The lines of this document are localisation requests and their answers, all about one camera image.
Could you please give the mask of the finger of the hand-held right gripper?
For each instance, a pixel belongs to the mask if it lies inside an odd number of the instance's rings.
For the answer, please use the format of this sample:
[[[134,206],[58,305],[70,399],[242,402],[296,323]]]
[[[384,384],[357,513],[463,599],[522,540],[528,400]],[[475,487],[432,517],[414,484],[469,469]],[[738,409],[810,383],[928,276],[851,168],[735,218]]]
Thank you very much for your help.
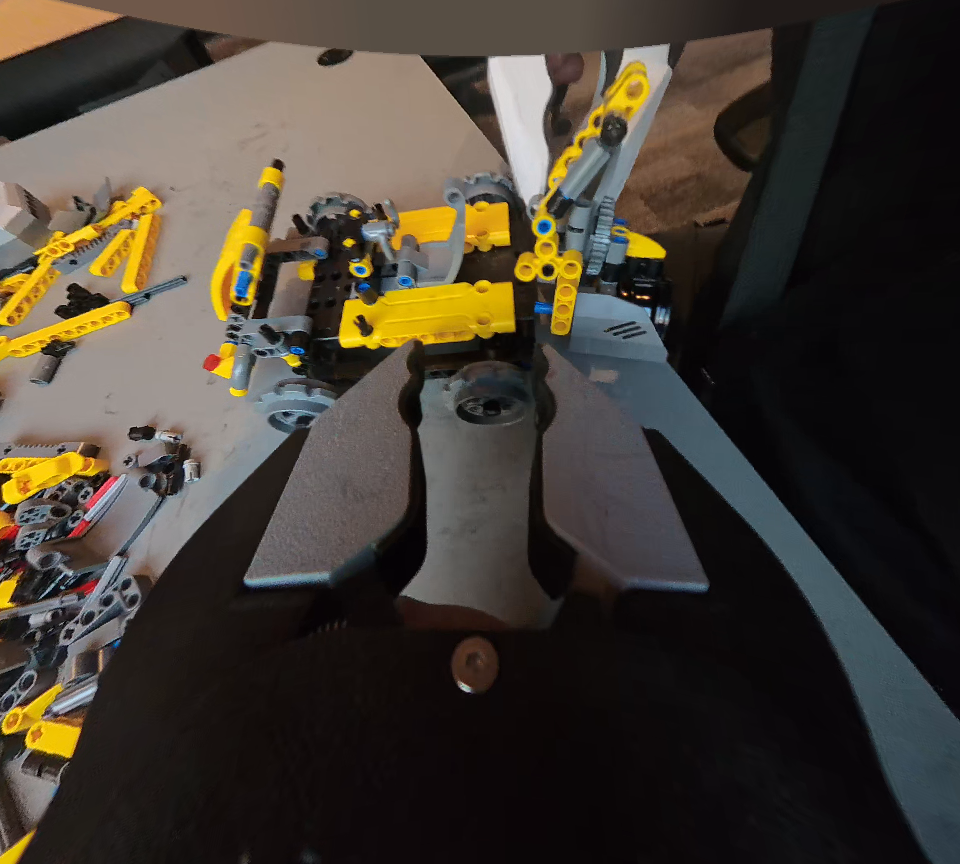
[[[650,93],[638,113],[630,119],[630,129],[625,142],[606,163],[603,174],[597,179],[593,195],[595,203],[606,198],[616,202],[623,192],[673,76],[672,50],[673,46],[666,43],[634,47],[625,51],[603,52],[593,98],[594,105],[601,102],[603,92],[615,82],[621,71],[635,62],[641,62],[646,68]]]
[[[487,83],[514,187],[530,205],[546,192],[554,161],[550,107],[572,83],[572,55],[493,55]]]

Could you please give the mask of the black office chair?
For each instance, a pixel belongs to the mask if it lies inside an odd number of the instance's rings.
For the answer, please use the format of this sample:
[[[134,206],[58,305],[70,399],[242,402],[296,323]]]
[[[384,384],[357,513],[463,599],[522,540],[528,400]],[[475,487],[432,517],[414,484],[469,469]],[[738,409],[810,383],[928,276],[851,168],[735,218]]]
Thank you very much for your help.
[[[758,168],[771,137],[775,95],[768,80],[727,105],[717,116],[713,136],[724,157],[738,170]]]

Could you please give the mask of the grey desk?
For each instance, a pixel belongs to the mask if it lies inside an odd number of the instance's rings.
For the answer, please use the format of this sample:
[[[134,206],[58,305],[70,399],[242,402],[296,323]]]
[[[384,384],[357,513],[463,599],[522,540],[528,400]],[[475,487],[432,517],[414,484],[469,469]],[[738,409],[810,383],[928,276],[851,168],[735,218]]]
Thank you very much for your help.
[[[291,161],[287,206],[323,186],[432,205],[445,180],[505,163],[417,56],[268,43],[2,146],[2,179],[49,203],[97,187],[158,186],[180,263],[199,282],[259,161]],[[846,672],[884,774],[930,862],[958,862],[958,719],[670,366],[610,386],[759,533],[799,586]]]

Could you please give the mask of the grey battery box brick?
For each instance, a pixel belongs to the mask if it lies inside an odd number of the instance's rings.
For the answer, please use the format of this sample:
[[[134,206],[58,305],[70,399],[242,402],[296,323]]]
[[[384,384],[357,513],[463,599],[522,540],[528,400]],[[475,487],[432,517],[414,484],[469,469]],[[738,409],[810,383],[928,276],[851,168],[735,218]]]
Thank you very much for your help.
[[[50,209],[39,198],[19,184],[1,182],[1,248],[44,246],[51,220]]]

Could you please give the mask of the scattered long yellow beams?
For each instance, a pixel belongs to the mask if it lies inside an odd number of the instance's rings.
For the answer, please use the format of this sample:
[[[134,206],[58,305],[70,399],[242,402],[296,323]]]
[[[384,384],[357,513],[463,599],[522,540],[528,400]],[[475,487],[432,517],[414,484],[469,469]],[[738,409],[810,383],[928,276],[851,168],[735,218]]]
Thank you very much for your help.
[[[125,322],[136,307],[148,303],[157,294],[150,278],[162,207],[162,199],[145,187],[134,188],[105,209],[78,200],[79,227],[67,232],[56,224],[25,262],[3,269],[1,359],[32,357],[72,344]],[[11,336],[59,280],[77,273],[99,280],[119,276],[120,296],[109,298],[72,283],[66,289],[66,303],[54,309],[55,323]]]

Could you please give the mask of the yellow brick arm with piston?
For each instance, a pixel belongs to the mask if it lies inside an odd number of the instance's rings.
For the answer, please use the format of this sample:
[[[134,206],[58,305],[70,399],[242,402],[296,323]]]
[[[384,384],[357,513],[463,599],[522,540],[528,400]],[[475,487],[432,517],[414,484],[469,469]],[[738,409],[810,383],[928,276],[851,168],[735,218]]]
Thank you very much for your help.
[[[650,92],[646,65],[626,64],[557,158],[531,213],[534,248],[517,259],[514,276],[553,284],[550,330],[558,337],[573,330],[582,281],[599,277],[607,262],[616,200],[601,194],[601,181]]]

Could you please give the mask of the yellow brick assembly with gear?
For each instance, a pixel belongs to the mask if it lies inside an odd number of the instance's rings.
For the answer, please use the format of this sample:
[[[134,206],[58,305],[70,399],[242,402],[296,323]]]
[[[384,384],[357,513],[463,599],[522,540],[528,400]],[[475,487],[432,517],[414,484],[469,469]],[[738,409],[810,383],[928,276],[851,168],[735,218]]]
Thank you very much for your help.
[[[565,249],[582,253],[569,350],[665,364],[673,288],[666,249],[618,216],[615,198],[580,200]]]

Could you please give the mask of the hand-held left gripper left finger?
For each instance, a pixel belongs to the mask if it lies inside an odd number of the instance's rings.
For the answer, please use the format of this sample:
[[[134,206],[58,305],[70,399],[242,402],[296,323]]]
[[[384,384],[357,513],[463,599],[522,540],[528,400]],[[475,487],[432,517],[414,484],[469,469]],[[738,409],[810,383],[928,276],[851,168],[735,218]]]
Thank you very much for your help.
[[[424,347],[392,351],[309,430],[244,582],[339,589],[371,574],[405,589],[426,558],[419,427]]]

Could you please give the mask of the pile of loose building bricks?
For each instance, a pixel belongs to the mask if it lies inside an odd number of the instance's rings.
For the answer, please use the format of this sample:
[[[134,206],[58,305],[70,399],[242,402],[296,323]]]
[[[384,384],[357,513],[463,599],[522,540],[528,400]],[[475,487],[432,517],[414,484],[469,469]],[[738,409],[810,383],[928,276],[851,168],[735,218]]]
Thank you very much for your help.
[[[50,786],[153,586],[135,545],[203,475],[181,435],[131,435],[152,443],[119,467],[86,442],[2,447],[2,762]]]

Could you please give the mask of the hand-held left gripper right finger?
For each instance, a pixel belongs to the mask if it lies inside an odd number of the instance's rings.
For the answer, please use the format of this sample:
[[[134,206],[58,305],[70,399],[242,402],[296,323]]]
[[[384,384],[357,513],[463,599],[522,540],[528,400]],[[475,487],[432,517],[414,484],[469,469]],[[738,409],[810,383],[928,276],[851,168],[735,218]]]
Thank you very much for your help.
[[[529,564],[546,594],[705,594],[710,581],[640,426],[553,345],[534,353]]]

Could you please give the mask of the yellow black brick vehicle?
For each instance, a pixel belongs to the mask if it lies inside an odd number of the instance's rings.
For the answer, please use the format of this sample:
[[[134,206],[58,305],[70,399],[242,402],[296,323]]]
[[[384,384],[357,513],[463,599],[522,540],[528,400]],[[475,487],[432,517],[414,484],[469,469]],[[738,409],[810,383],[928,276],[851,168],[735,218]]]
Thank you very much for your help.
[[[261,172],[252,207],[231,224],[210,281],[223,340],[203,370],[246,399],[264,364],[286,372],[254,396],[270,426],[306,429],[387,356],[410,343],[482,358],[520,342],[512,277],[522,203],[510,177],[455,176],[437,207],[400,211],[348,193],[314,198],[284,237],[273,233],[285,164]]]

